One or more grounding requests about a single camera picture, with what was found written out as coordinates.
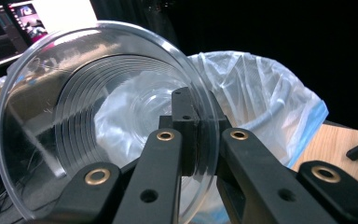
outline bolt hole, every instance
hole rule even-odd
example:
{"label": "bolt hole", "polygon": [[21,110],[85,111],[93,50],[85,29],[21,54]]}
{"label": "bolt hole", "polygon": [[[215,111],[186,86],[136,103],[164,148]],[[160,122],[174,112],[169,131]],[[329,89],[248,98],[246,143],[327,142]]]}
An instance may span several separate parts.
{"label": "bolt hole", "polygon": [[248,138],[248,134],[244,133],[244,132],[234,131],[230,135],[231,135],[231,137],[233,137],[233,138],[235,138],[237,140],[245,140],[245,139]]}
{"label": "bolt hole", "polygon": [[152,203],[158,198],[158,194],[153,189],[146,189],[141,193],[141,200],[144,203]]}
{"label": "bolt hole", "polygon": [[164,139],[171,137],[171,135],[169,133],[162,133],[160,136],[161,136],[161,138],[164,138]]}
{"label": "bolt hole", "polygon": [[279,196],[289,203],[296,201],[296,195],[289,189],[280,189],[278,190]]}
{"label": "bolt hole", "polygon": [[329,178],[333,177],[333,174],[331,174],[330,172],[328,172],[326,170],[319,170],[318,173],[321,175],[324,175],[325,177],[329,177]]}
{"label": "bolt hole", "polygon": [[102,171],[95,172],[91,175],[92,180],[100,180],[105,177],[105,173]]}
{"label": "bolt hole", "polygon": [[170,132],[162,132],[157,134],[157,139],[160,141],[170,141],[174,138],[174,134]]}

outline transparent plastic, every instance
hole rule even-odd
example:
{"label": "transparent plastic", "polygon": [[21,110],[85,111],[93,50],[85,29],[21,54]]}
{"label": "transparent plastic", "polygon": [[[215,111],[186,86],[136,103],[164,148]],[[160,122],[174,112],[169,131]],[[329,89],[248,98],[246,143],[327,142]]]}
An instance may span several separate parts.
{"label": "transparent plastic", "polygon": [[0,173],[23,217],[46,215],[85,165],[136,159],[158,117],[171,113],[171,92],[184,86],[208,140],[183,180],[180,222],[200,207],[218,155],[215,109],[189,59],[158,35],[112,21],[32,45],[8,69],[0,95]]}

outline black cable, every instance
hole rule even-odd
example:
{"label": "black cable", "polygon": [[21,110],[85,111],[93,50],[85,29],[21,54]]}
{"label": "black cable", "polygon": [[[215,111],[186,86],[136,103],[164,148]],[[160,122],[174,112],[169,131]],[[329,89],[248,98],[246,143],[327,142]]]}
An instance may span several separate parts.
{"label": "black cable", "polygon": [[10,224],[15,224],[15,223],[18,223],[19,221],[21,221],[21,220],[24,220],[24,218],[19,218],[19,219],[17,219],[17,220],[15,220],[15,221],[13,221],[12,223],[10,223]]}
{"label": "black cable", "polygon": [[43,205],[37,207],[36,209],[34,209],[34,211],[40,210],[40,209],[42,209],[42,208],[44,208],[44,207],[47,207],[47,206],[51,205],[52,203],[57,202],[57,200],[58,200],[58,198],[54,199],[53,201],[51,201],[51,202],[49,202],[49,203],[43,204]]}
{"label": "black cable", "polygon": [[[12,206],[13,206],[13,202],[12,201],[10,201],[9,203],[8,203],[8,195],[5,195],[5,197],[2,197],[2,198],[0,198],[0,215],[2,215],[2,214],[4,214],[7,210],[9,210]],[[19,219],[17,219],[17,220],[15,220],[14,222],[12,222],[12,223],[17,223],[17,222],[19,222],[19,221],[21,221],[21,220],[23,220],[23,218],[21,217],[21,218],[19,218]]]}
{"label": "black cable", "polygon": [[[32,163],[36,163],[36,165],[34,166],[34,168],[32,168],[30,170],[30,167],[31,167],[31,164]],[[37,152],[37,151],[34,151],[34,153],[32,154],[31,156],[31,159],[29,160],[28,162],[28,165],[27,165],[27,170],[30,172],[27,176],[24,176],[22,178],[22,180],[19,180],[18,181],[18,184],[22,185],[22,189],[21,189],[21,193],[20,193],[20,196],[22,198],[22,195],[24,193],[24,190],[25,190],[25,187],[28,183],[28,181],[30,181],[32,179],[32,177],[34,176],[34,173],[36,172],[37,168],[43,163],[43,160],[40,159],[40,154]]]}

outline white plastic bag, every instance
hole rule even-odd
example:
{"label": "white plastic bag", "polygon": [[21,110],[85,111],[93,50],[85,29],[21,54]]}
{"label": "white plastic bag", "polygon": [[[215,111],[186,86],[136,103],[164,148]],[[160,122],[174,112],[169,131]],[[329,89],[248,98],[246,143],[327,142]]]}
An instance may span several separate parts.
{"label": "white plastic bag", "polygon": [[[237,51],[200,53],[189,59],[233,127],[252,131],[288,167],[328,114],[324,101],[274,60]],[[191,222],[228,222],[215,184]]]}

